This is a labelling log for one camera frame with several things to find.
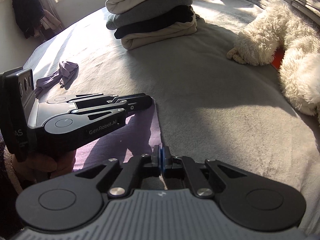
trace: gray blanket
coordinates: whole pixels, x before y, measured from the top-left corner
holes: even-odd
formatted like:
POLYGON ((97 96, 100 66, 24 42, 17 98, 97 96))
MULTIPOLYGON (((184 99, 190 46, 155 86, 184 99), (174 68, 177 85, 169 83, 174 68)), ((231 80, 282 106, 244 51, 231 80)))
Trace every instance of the gray blanket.
POLYGON ((79 64, 67 87, 55 86, 41 101, 64 93, 151 95, 172 154, 216 158, 295 187, 307 200, 300 228, 320 233, 317 120, 292 109, 270 65, 226 59, 236 33, 262 9, 246 0, 193 1, 202 17, 193 35, 126 51, 106 28, 104 8, 42 44, 24 67, 36 80, 59 61, 79 64))

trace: folded clothes stack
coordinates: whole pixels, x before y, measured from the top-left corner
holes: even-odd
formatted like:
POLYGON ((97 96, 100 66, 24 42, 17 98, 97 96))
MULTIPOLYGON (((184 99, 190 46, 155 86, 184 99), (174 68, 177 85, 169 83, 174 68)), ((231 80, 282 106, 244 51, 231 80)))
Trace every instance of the folded clothes stack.
POLYGON ((107 0, 107 28, 125 49, 196 32, 192 0, 107 0))

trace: folded black shirt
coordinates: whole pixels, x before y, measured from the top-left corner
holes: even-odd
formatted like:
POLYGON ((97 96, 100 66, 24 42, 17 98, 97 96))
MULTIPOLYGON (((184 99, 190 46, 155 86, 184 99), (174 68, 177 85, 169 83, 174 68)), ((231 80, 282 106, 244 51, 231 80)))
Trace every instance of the folded black shirt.
POLYGON ((121 39, 131 33, 149 33, 162 30, 176 22, 186 23, 192 21, 193 12, 190 6, 179 5, 165 14, 150 20, 122 26, 115 32, 116 39, 121 39))

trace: white fluffy dog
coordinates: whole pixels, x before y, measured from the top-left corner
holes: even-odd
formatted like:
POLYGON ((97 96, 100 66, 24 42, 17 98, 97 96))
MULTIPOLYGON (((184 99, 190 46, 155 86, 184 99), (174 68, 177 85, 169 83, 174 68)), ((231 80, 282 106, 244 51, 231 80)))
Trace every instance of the white fluffy dog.
POLYGON ((283 95, 300 112, 318 113, 320 122, 319 26, 282 1, 266 8, 238 34, 228 59, 241 64, 270 64, 276 49, 285 50, 280 66, 283 95))

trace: purple cloth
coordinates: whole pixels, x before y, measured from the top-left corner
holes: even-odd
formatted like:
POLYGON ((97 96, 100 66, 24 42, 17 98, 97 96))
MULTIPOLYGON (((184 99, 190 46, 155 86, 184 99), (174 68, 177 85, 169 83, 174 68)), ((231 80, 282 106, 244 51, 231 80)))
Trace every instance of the purple cloth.
POLYGON ((87 168, 110 158, 117 158, 120 163, 127 162, 135 155, 152 154, 155 145, 162 146, 154 101, 150 108, 129 116, 124 127, 79 148, 74 170, 87 168))
POLYGON ((73 77, 78 67, 78 64, 69 61, 59 62, 59 69, 56 72, 50 76, 37 80, 35 89, 36 98, 38 98, 45 88, 50 89, 58 83, 60 83, 63 88, 73 77))

